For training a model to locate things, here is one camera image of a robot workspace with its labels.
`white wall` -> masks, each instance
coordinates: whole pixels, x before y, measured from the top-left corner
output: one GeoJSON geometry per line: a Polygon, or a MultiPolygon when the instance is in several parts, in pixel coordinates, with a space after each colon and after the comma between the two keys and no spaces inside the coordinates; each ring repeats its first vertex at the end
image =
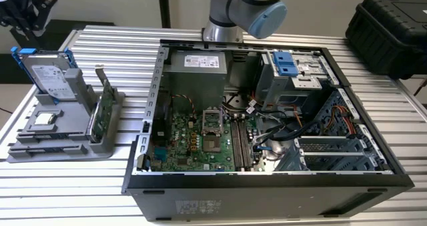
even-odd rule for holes
{"type": "MultiPolygon", "coordinates": [[[[114,22],[118,26],[162,27],[159,0],[58,0],[52,12],[58,20],[114,22]]],[[[0,53],[18,43],[0,27],[0,53]]]]}
{"type": "MultiPolygon", "coordinates": [[[[174,28],[201,29],[210,15],[210,0],[170,0],[174,28]]],[[[283,0],[289,14],[281,34],[343,37],[363,0],[283,0]]]]}

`ram slot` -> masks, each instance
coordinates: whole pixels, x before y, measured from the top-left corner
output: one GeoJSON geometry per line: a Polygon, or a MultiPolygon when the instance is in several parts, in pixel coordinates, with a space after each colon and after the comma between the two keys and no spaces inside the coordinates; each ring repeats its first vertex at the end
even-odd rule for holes
{"type": "Polygon", "coordinates": [[[233,151],[234,151],[234,163],[237,168],[245,167],[243,155],[242,155],[242,142],[239,134],[239,125],[237,121],[231,122],[231,136],[233,136],[233,151]]]}
{"type": "Polygon", "coordinates": [[[251,168],[253,159],[251,159],[246,121],[239,121],[239,135],[241,135],[241,143],[242,143],[241,148],[242,148],[242,155],[243,155],[243,165],[245,165],[245,168],[251,168]]]}

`black hard case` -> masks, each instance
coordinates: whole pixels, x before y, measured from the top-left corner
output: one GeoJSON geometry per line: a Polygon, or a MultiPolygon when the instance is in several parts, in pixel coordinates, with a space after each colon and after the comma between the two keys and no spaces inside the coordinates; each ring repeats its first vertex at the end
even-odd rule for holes
{"type": "Polygon", "coordinates": [[[346,37],[371,72],[394,79],[427,74],[427,0],[365,0],[346,37]]]}

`barcode label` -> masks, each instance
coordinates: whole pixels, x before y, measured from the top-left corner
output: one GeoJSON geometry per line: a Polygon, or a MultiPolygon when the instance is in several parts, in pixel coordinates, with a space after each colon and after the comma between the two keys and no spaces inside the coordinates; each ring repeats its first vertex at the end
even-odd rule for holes
{"type": "Polygon", "coordinates": [[[203,55],[187,55],[185,67],[219,68],[221,57],[203,56],[203,55]]]}
{"type": "Polygon", "coordinates": [[[249,107],[247,110],[246,110],[246,112],[247,112],[249,114],[251,114],[254,111],[255,111],[255,108],[254,108],[253,106],[249,107]]]}
{"type": "Polygon", "coordinates": [[[253,99],[251,102],[249,102],[249,105],[250,105],[251,107],[254,107],[254,106],[257,105],[255,99],[253,99]]]}

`green circuit board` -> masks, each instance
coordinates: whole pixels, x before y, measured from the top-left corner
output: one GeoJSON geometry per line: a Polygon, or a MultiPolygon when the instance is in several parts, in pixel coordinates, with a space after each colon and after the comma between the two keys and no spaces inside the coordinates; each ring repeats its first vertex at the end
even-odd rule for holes
{"type": "MultiPolygon", "coordinates": [[[[223,132],[218,138],[215,135],[209,135],[209,137],[202,135],[202,115],[197,117],[191,128],[190,119],[191,115],[189,114],[174,114],[168,147],[155,148],[151,170],[162,172],[234,172],[237,168],[230,120],[225,120],[223,132]],[[215,137],[219,140],[219,147],[209,148],[207,144],[214,144],[211,139],[215,137]],[[194,150],[191,150],[193,140],[197,140],[194,150]]],[[[247,121],[247,128],[257,129],[255,120],[247,121]]],[[[265,168],[265,164],[261,163],[254,168],[259,170],[259,168],[265,168]]]]}
{"type": "Polygon", "coordinates": [[[96,102],[96,108],[91,115],[91,122],[90,122],[90,134],[100,140],[103,135],[108,131],[110,121],[112,118],[112,110],[115,104],[115,95],[114,89],[108,83],[106,82],[106,86],[103,89],[103,93],[99,96],[99,100],[96,102]]]}

